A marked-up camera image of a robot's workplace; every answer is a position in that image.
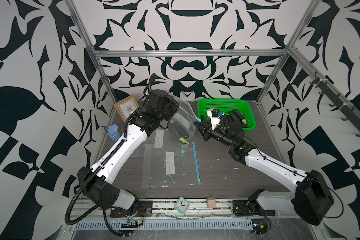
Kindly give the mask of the lifted clear zip-top bag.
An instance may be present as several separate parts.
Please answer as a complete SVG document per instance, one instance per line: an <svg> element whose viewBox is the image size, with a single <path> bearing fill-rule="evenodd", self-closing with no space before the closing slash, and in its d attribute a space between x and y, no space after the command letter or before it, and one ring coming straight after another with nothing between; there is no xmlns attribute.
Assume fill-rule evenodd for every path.
<svg viewBox="0 0 360 240"><path fill-rule="evenodd" d="M172 94L170 94L170 96L178 103L179 109L171 118L167 130L170 131L170 127L173 126L179 131L187 131L189 134L188 141L190 144L191 138L194 136L195 131L197 130L194 122L200 122L201 120L195 114L190 103ZM187 149L189 147L189 144L182 144L181 142L179 142L179 144L184 149Z"/></svg>

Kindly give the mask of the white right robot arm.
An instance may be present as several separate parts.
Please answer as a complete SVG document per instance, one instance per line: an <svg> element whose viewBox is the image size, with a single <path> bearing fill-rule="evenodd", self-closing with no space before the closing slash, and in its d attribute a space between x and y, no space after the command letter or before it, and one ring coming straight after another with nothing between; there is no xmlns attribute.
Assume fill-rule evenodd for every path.
<svg viewBox="0 0 360 240"><path fill-rule="evenodd" d="M262 172L288 189L280 194L260 191L255 195L255 202L264 211L295 213L305 222L318 226L335 202L323 175L315 170L296 169L266 155L245 135L239 123L231 122L222 130L220 120L213 117L209 122L195 121L194 126L205 141L214 139L222 143L229 148L232 159Z"/></svg>

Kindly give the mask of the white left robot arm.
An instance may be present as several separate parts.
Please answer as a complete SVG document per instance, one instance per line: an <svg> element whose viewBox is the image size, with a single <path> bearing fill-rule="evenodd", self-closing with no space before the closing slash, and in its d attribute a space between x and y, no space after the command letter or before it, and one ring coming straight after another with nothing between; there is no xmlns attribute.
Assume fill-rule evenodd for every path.
<svg viewBox="0 0 360 240"><path fill-rule="evenodd" d="M102 210L120 208L133 215L138 197L113 185L122 166L132 153L156 130L162 121L169 121L179 109L176 101L155 107L151 104L136 112L126 123L125 134L98 162L78 172L80 188Z"/></svg>

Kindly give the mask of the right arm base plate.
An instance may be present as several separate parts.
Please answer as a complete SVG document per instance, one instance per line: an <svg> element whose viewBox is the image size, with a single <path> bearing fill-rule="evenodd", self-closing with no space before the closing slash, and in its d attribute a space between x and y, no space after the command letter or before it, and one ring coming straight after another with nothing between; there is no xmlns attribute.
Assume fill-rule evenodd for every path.
<svg viewBox="0 0 360 240"><path fill-rule="evenodd" d="M264 189L255 191L247 200L233 200L233 214L236 217L275 216L275 210L264 210L257 202L258 196L264 191Z"/></svg>

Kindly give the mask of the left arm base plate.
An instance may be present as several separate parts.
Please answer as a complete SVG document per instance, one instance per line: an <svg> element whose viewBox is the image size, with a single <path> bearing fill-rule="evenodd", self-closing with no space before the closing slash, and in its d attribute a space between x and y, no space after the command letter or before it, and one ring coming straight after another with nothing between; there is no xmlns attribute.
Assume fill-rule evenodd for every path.
<svg viewBox="0 0 360 240"><path fill-rule="evenodd" d="M153 201L135 200L128 210L122 208L113 208L111 210L111 218L130 218L130 217L150 217L153 210Z"/></svg>

